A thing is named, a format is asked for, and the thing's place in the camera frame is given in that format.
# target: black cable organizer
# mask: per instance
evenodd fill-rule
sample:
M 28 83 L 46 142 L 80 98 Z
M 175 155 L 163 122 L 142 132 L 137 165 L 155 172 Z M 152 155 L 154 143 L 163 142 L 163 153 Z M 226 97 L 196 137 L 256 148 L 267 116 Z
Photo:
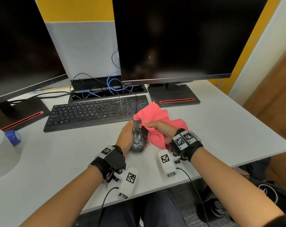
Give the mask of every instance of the black cable organizer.
M 120 75 L 111 77 L 111 79 L 113 78 L 122 80 Z M 110 90 L 108 89 L 106 82 L 107 82 L 107 76 L 98 77 L 94 79 L 86 78 L 86 79 L 73 80 L 72 86 L 74 90 L 71 91 L 72 98 L 69 97 L 68 103 L 85 102 L 85 101 L 91 101 L 93 99 L 104 99 L 104 98 L 109 98 L 109 97 L 114 97 L 114 96 L 122 97 L 122 96 L 133 95 L 133 94 L 148 93 L 147 89 L 145 88 L 145 85 L 134 85 L 133 89 L 132 89 L 132 86 L 129 86 L 125 90 L 118 91 L 118 92 L 112 90 L 112 93 L 111 93 Z M 117 90 L 125 87 L 125 86 L 122 86 L 121 83 L 117 80 L 111 81 L 110 85 L 111 87 Z M 92 95 L 92 94 L 89 94 L 88 92 L 83 92 L 83 91 L 93 92 L 100 97 L 97 97 L 95 95 Z

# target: red accent strip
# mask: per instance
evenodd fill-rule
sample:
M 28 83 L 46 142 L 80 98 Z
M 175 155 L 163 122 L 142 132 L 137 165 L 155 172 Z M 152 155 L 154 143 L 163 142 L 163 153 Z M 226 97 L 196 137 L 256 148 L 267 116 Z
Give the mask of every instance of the red accent strip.
M 30 119 L 32 119 L 32 118 L 35 118 L 35 117 L 37 117 L 37 116 L 39 116 L 39 115 L 41 115 L 41 114 L 43 114 L 43 113 L 44 113 L 44 111 L 40 111 L 40 112 L 38 112 L 38 113 L 36 113 L 36 114 L 33 114 L 33 115 L 31 115 L 31 116 L 29 116 L 29 117 L 27 117 L 27 118 L 24 118 L 24 119 L 20 120 L 20 121 L 18 121 L 18 122 L 14 122 L 13 124 L 8 125 L 8 126 L 2 128 L 1 130 L 2 130 L 2 131 L 5 131 L 5 130 L 7 130 L 7 129 L 10 129 L 10 128 L 12 128 L 12 127 L 14 127 L 14 126 L 17 126 L 17 125 L 19 125 L 19 124 L 21 124 L 21 123 L 23 123 L 23 122 L 26 122 L 26 121 L 28 121 L 28 120 L 30 120 Z
M 160 101 L 160 103 L 179 103 L 179 102 L 188 102 L 188 101 L 194 101 L 194 98 L 163 100 L 163 101 Z

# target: person's left hand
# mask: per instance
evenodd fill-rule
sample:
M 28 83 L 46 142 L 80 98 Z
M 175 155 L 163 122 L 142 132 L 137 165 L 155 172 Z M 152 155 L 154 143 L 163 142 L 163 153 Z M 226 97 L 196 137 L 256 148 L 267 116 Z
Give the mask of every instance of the person's left hand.
M 133 120 L 130 120 L 126 125 L 122 128 L 122 131 L 118 137 L 116 145 L 122 149 L 123 155 L 126 156 L 128 151 L 130 150 L 133 143 Z

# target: black mouse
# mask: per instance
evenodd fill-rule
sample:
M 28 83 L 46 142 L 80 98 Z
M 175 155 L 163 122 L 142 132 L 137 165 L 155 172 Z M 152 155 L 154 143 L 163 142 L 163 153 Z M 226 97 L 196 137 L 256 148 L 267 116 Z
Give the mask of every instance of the black mouse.
M 133 144 L 130 148 L 132 152 L 142 152 L 147 144 L 148 130 L 144 126 L 140 127 L 141 123 L 141 120 L 133 121 Z

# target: white cup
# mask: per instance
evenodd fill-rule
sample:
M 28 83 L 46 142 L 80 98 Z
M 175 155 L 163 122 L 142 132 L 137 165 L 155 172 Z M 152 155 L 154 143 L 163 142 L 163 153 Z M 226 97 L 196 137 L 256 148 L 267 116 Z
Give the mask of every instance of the white cup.
M 19 162 L 20 154 L 0 130 L 0 177 L 10 172 Z

